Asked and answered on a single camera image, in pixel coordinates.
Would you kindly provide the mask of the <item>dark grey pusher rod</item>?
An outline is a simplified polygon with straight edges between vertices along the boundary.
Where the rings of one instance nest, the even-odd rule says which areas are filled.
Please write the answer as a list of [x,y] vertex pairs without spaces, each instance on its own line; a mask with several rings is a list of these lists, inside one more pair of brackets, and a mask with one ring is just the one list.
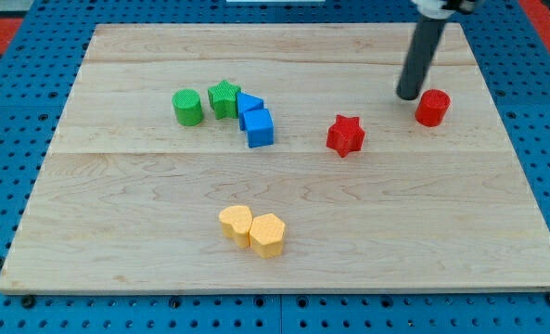
[[447,19],[419,16],[396,86],[396,95],[400,99],[415,100],[419,97],[446,23]]

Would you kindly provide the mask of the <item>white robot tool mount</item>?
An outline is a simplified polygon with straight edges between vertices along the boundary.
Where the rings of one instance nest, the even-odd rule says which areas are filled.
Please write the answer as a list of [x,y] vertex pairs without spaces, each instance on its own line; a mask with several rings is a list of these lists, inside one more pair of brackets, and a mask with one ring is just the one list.
[[412,0],[417,11],[430,19],[449,19],[453,13],[469,15],[479,6],[481,0]]

